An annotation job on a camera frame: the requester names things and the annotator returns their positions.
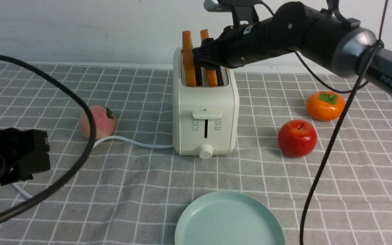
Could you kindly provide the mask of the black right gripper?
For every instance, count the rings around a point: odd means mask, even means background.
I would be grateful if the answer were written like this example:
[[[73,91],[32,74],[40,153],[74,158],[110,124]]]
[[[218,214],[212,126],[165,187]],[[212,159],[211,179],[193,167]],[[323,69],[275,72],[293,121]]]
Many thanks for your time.
[[[237,29],[225,28],[217,39],[209,38],[193,48],[193,62],[207,70],[235,69],[291,54],[292,50],[275,44],[272,26],[272,20],[263,20]]]

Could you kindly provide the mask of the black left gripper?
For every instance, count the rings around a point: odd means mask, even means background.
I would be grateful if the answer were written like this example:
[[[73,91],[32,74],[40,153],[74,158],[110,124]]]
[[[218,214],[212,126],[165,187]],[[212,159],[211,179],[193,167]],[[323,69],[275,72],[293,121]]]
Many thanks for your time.
[[[48,134],[42,130],[0,130],[0,185],[32,180],[50,170]]]

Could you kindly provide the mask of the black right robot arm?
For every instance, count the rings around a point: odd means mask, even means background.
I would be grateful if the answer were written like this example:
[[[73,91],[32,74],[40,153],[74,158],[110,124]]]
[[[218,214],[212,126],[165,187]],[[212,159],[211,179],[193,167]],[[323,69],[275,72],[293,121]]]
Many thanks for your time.
[[[209,12],[231,12],[233,25],[217,38],[193,48],[195,65],[214,70],[235,69],[295,51],[341,78],[359,76],[392,95],[392,51],[376,35],[346,19],[337,3],[316,10],[302,2],[287,2],[274,15],[259,20],[255,5],[260,0],[205,0]]]

